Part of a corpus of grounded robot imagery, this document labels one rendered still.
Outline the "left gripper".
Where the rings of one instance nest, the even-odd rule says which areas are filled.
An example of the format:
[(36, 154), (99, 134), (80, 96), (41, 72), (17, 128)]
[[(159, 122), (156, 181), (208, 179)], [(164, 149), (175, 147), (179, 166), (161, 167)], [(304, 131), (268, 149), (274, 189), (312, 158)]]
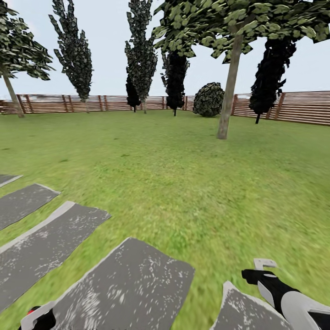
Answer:
[(56, 319), (53, 315), (53, 311), (45, 313), (43, 316), (37, 319), (37, 323), (33, 330), (50, 330), (56, 324)]

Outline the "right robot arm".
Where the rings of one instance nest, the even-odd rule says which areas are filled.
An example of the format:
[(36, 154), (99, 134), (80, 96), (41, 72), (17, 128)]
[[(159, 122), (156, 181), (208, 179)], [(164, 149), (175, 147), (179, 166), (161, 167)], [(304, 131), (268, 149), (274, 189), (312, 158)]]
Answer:
[(294, 330), (330, 330), (330, 307), (281, 282), (272, 271), (272, 259), (254, 258), (255, 269), (242, 270), (248, 284), (258, 285), (261, 296), (288, 321)]

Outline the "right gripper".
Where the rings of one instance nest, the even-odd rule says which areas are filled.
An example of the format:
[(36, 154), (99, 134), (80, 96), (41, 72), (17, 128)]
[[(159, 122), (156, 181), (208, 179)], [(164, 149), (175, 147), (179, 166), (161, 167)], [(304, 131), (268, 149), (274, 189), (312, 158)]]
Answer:
[(258, 285), (257, 278), (261, 272), (274, 275), (272, 271), (260, 271), (260, 270), (245, 269), (245, 270), (242, 270), (242, 278), (247, 279), (248, 284)]

